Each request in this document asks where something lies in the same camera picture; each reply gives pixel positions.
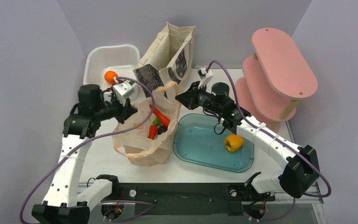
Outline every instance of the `toy vegetable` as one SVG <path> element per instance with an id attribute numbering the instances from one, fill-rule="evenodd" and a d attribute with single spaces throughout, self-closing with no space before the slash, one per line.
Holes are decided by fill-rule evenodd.
<path id="1" fill-rule="evenodd" d="M 158 119 L 160 120 L 160 122 L 168 127 L 169 126 L 169 122 L 171 122 L 171 120 L 169 120 L 169 118 L 167 118 L 165 115 L 163 115 L 159 110 L 157 110 L 157 108 L 154 108 L 153 113 L 158 117 Z"/>
<path id="2" fill-rule="evenodd" d="M 236 134 L 231 134 L 224 140 L 224 146 L 230 152 L 235 152 L 243 145 L 244 139 Z"/>
<path id="3" fill-rule="evenodd" d="M 158 131 L 158 127 L 155 125 L 150 125 L 149 128 L 149 136 L 147 137 L 148 139 L 154 139 L 154 136 L 156 136 Z"/>

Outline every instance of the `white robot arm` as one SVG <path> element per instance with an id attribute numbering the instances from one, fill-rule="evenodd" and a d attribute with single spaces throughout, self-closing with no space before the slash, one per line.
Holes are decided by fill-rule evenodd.
<path id="1" fill-rule="evenodd" d="M 95 206 L 105 197 L 118 194 L 117 177 L 99 175 L 89 188 L 77 195 L 83 163 L 92 142 L 67 156 L 76 146 L 95 136 L 101 126 L 101 121 L 116 118 L 118 122 L 124 123 L 127 118 L 137 112 L 129 100 L 130 95 L 134 93 L 129 82 L 117 82 L 110 90 L 111 100 L 104 102 L 103 92 L 98 85 L 81 86 L 78 92 L 79 103 L 73 107 L 64 122 L 58 163 L 65 157 L 67 159 L 56 170 L 42 204 L 36 204 L 32 209 L 33 217 L 41 224 L 86 224 L 90 211 Z"/>
<path id="2" fill-rule="evenodd" d="M 256 173 L 246 181 L 245 187 L 253 188 L 259 194 L 271 191 L 285 191 L 300 198 L 317 180 L 318 174 L 302 158 L 319 170 L 316 151 L 311 146 L 301 147 L 294 144 L 259 122 L 243 108 L 237 107 L 229 97 L 229 86 L 226 83 L 215 83 L 212 93 L 206 91 L 206 84 L 212 79 L 212 71 L 199 69 L 201 81 L 191 84 L 190 88 L 176 96 L 176 99 L 189 110 L 199 106 L 218 115 L 219 122 L 229 131 L 251 142 L 271 156 L 282 168 L 272 174 Z M 241 109 L 246 120 L 239 113 Z"/>

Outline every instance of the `pink oval shelf board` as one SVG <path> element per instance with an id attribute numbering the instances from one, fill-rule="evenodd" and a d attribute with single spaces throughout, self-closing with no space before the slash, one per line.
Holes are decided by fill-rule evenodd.
<path id="1" fill-rule="evenodd" d="M 271 87 L 284 97 L 302 100 L 317 89 L 317 79 L 293 39 L 275 28 L 253 33 L 252 45 Z"/>
<path id="2" fill-rule="evenodd" d="M 294 116 L 295 108 L 284 120 L 280 119 L 282 111 L 290 104 L 290 99 L 279 95 L 271 88 L 259 60 L 248 57 L 242 64 L 242 71 L 256 109 L 262 116 L 279 123 Z"/>
<path id="3" fill-rule="evenodd" d="M 253 103 L 252 97 L 250 96 L 250 92 L 248 89 L 248 85 L 246 84 L 245 78 L 242 77 L 242 78 L 238 79 L 238 81 L 235 83 L 235 90 L 237 90 L 240 107 L 249 111 L 260 122 L 265 123 L 268 128 L 271 128 L 272 125 L 274 124 L 274 122 L 263 117 L 256 110 L 255 104 Z M 273 131 L 278 132 L 279 127 L 280 126 L 278 125 L 278 127 Z"/>

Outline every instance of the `red pepper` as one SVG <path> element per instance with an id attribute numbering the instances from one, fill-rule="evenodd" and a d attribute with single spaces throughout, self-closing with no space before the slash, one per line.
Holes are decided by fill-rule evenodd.
<path id="1" fill-rule="evenodd" d="M 154 139 L 154 136 L 156 136 L 158 131 L 158 127 L 155 125 L 150 125 L 149 128 L 149 136 L 147 137 L 148 139 Z"/>
<path id="2" fill-rule="evenodd" d="M 168 127 L 169 123 L 171 122 L 171 120 L 169 120 L 169 118 L 167 118 L 165 115 L 163 115 L 159 110 L 157 110 L 157 108 L 154 108 L 153 113 L 158 117 L 158 119 L 160 120 L 160 122 Z"/>

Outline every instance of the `wooden dowel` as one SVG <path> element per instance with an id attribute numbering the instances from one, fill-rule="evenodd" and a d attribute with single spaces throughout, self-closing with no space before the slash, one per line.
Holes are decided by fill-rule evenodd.
<path id="1" fill-rule="evenodd" d="M 282 111 L 279 118 L 285 120 L 299 103 L 299 100 L 291 100 L 289 105 Z"/>

